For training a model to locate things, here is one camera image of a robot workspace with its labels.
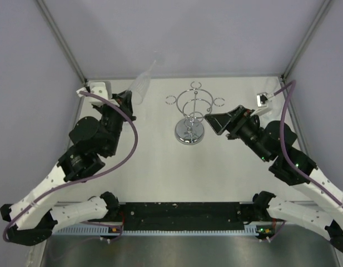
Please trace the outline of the clear fluted wine glass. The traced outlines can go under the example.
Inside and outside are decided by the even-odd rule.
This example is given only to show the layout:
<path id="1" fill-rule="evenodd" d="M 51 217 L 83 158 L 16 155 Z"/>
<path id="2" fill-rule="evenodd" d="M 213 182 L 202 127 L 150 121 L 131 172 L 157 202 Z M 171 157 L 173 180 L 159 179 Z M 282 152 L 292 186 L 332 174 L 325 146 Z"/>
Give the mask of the clear fluted wine glass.
<path id="1" fill-rule="evenodd" d="M 165 62 L 165 57 L 155 51 L 154 59 L 147 70 L 139 74 L 134 81 L 130 84 L 128 90 L 132 92 L 132 103 L 134 105 L 140 105 L 150 87 L 152 70 L 157 66 L 163 65 Z"/>

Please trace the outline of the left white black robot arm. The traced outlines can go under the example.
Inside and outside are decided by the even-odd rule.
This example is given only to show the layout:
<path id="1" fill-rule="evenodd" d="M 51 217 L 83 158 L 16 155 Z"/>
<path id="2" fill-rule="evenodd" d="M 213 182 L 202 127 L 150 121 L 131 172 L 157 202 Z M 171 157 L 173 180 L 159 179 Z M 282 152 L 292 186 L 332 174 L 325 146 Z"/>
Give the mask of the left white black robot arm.
<path id="1" fill-rule="evenodd" d="M 65 227 L 83 222 L 108 222 L 119 215 L 118 198 L 108 191 L 84 202 L 56 205 L 73 186 L 89 185 L 90 181 L 121 167 L 138 144 L 130 90 L 98 96 L 83 87 L 77 94 L 90 98 L 92 108 L 101 118 L 86 116 L 77 121 L 69 133 L 72 146 L 57 160 L 51 172 L 22 200 L 1 206 L 2 219 L 8 223 L 3 231 L 7 243 L 34 246 Z M 131 151 L 116 166 L 102 171 L 105 163 L 101 159 L 116 154 L 125 122 L 134 134 Z"/>

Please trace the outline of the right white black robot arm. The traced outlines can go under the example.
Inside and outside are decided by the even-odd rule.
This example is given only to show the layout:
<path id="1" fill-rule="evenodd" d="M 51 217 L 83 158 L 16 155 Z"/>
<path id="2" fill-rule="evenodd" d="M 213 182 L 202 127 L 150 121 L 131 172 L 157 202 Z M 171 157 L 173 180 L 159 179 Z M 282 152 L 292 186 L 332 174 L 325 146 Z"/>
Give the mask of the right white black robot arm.
<path id="1" fill-rule="evenodd" d="M 317 204 L 314 210 L 267 191 L 254 195 L 253 214 L 259 220 L 288 221 L 311 230 L 343 253 L 343 191 L 336 187 L 305 153 L 293 147 L 297 135 L 284 122 L 261 127 L 255 110 L 241 105 L 227 113 L 205 115 L 215 134 L 227 132 L 228 140 L 241 140 L 269 167 L 275 178 Z"/>

